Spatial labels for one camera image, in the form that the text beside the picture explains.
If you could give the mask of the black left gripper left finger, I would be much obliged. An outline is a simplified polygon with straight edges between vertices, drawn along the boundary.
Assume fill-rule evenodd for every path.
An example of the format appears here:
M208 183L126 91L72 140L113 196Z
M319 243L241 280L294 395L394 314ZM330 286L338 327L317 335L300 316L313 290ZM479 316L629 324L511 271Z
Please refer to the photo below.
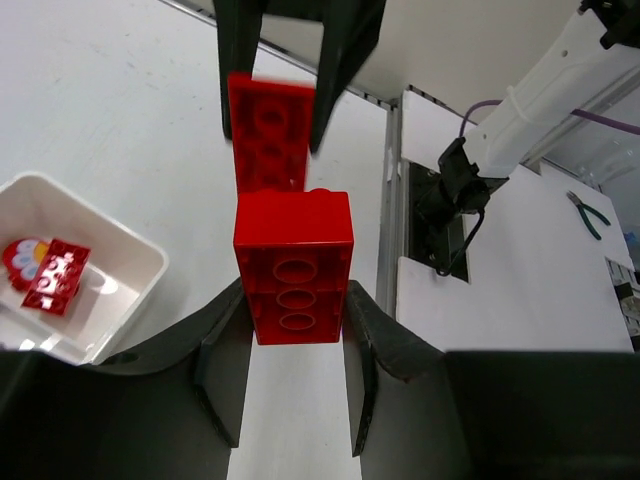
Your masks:
M223 479L252 347L242 286L97 365L1 354L5 479Z

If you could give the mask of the red half-round lego brick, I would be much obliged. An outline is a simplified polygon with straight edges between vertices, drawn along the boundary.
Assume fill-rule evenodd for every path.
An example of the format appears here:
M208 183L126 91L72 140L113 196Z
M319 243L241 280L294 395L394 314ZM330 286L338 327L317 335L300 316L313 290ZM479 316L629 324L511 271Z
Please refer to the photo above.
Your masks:
M64 317L80 289L90 255L88 247L53 238L21 306Z

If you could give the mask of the red oval flower lego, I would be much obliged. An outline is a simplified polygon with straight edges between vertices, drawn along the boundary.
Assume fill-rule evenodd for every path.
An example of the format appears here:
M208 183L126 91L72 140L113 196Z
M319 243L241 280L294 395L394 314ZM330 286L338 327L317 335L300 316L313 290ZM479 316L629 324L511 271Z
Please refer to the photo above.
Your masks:
M16 291L29 289L48 250L47 242L33 237L15 240L5 247L2 262L9 283Z

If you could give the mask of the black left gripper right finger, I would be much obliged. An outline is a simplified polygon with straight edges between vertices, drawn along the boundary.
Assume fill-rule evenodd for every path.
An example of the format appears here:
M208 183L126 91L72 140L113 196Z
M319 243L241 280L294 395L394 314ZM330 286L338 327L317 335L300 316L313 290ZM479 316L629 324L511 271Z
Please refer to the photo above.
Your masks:
M441 352L357 282L343 352L351 450L366 479L635 479L639 358Z

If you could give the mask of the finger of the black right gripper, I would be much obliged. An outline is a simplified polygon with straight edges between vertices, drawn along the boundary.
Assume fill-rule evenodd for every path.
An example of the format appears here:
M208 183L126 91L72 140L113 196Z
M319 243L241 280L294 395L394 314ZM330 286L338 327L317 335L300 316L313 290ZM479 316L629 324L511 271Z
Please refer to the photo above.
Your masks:
M324 3L323 38L317 69L310 152L320 150L340 95L376 48L386 2L332 0Z
M228 77L253 71L267 1L213 0L217 24L223 133L232 139Z

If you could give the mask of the red double half-round lego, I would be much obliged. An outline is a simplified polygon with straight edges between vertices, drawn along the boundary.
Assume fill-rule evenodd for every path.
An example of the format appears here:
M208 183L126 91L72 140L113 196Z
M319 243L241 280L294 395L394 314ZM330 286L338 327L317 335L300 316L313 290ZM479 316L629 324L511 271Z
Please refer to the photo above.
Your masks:
M257 341L335 343L354 232L346 192L306 187L315 90L232 73L228 94L233 248Z

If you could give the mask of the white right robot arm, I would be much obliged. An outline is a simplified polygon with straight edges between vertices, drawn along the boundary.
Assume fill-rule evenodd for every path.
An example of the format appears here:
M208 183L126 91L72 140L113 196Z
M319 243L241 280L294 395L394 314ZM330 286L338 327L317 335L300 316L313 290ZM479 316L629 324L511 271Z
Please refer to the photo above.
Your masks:
M322 25L308 143L316 153L339 96L378 44L385 2L216 1L213 6L223 77L252 72L264 16ZM438 183L420 202L426 224L440 232L462 214L482 212L536 144L638 66L638 2L581 2L551 48L496 109L443 152Z

